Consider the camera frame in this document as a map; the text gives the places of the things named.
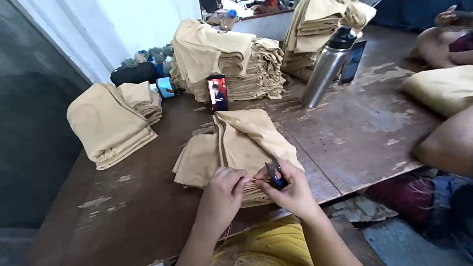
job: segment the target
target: yellow clothing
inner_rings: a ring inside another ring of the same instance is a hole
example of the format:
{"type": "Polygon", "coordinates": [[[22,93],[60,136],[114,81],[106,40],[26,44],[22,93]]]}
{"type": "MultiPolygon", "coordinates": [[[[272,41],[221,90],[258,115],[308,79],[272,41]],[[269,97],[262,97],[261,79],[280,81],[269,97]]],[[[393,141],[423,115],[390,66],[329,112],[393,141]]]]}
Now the yellow clothing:
{"type": "Polygon", "coordinates": [[[241,233],[214,252],[213,266],[313,266],[294,215],[241,233]]]}

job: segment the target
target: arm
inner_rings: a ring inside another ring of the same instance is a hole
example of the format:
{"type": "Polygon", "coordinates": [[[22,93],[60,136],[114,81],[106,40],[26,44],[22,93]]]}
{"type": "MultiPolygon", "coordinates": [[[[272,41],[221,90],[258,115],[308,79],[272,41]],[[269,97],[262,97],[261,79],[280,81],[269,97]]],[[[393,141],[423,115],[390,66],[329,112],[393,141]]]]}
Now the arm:
{"type": "Polygon", "coordinates": [[[286,161],[278,162],[289,183],[287,187],[278,191],[260,180],[267,174],[266,168],[262,168],[255,175],[255,183],[276,204],[302,220],[304,237],[314,265],[362,266],[315,201],[304,174],[286,161]]]}
{"type": "Polygon", "coordinates": [[[215,244],[240,209],[246,170],[220,167],[205,187],[197,216],[176,266],[209,266],[215,244]]]}

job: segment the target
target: phone screen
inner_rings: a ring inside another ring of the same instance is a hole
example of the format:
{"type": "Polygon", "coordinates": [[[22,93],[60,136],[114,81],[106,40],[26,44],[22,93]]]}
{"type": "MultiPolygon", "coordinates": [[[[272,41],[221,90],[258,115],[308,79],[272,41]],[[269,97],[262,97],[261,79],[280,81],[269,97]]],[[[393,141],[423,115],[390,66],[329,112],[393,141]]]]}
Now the phone screen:
{"type": "Polygon", "coordinates": [[[350,54],[348,55],[348,61],[343,67],[339,84],[351,82],[355,78],[356,70],[358,69],[359,62],[361,61],[363,51],[365,51],[365,46],[366,41],[353,44],[350,54]]]}
{"type": "Polygon", "coordinates": [[[212,111],[228,111],[227,84],[225,75],[214,75],[207,78],[210,105],[212,111]]]}

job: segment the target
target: stack of folded clothes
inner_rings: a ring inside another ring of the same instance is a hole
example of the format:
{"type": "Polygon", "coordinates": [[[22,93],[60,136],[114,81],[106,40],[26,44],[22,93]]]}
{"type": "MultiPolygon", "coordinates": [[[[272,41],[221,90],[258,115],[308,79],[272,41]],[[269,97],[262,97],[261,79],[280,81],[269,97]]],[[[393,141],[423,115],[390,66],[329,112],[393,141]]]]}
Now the stack of folded clothes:
{"type": "Polygon", "coordinates": [[[375,14],[376,9],[356,0],[302,0],[284,39],[283,70],[308,81],[332,34],[343,25],[358,34],[375,14]]]}
{"type": "Polygon", "coordinates": [[[147,81],[94,84],[69,105],[67,120],[88,158],[104,170],[158,136],[149,126],[161,117],[160,101],[147,81]]]}
{"type": "MultiPolygon", "coordinates": [[[[296,148],[277,131],[268,114],[261,109],[215,112],[214,134],[191,138],[173,168],[174,182],[204,188],[220,167],[248,170],[254,176],[270,154],[304,168],[296,157],[296,148]]],[[[242,208],[271,203],[268,196],[250,182],[245,187],[242,208]]]]}
{"type": "Polygon", "coordinates": [[[171,81],[192,93],[199,102],[209,101],[206,78],[226,76],[228,99],[281,98],[283,52],[275,40],[253,34],[219,32],[210,25],[186,19],[172,41],[171,81]]]}
{"type": "Polygon", "coordinates": [[[161,120],[163,109],[161,108],[161,96],[152,91],[149,82],[140,84],[124,83],[118,86],[117,91],[123,97],[126,105],[135,109],[148,121],[148,125],[161,120]]]}

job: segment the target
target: worn table surface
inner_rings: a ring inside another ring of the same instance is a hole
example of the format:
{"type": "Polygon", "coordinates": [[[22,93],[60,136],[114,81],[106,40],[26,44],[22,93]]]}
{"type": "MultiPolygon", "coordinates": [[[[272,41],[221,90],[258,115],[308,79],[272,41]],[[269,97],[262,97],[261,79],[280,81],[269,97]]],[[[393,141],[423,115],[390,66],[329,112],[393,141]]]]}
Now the worn table surface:
{"type": "MultiPolygon", "coordinates": [[[[319,203],[419,167],[409,151],[442,121],[399,89],[413,73],[399,60],[415,35],[371,26],[364,38],[355,81],[329,89],[317,108],[300,106],[304,84],[291,78],[282,99],[229,105],[268,112],[319,203]]],[[[163,110],[152,127],[159,137],[110,169],[79,155],[29,252],[32,265],[146,266],[179,254],[202,190],[174,183],[171,170],[193,133],[209,131],[211,111],[192,95],[167,99],[163,110]]],[[[231,234],[287,214],[273,204],[242,209],[231,234]]]]}

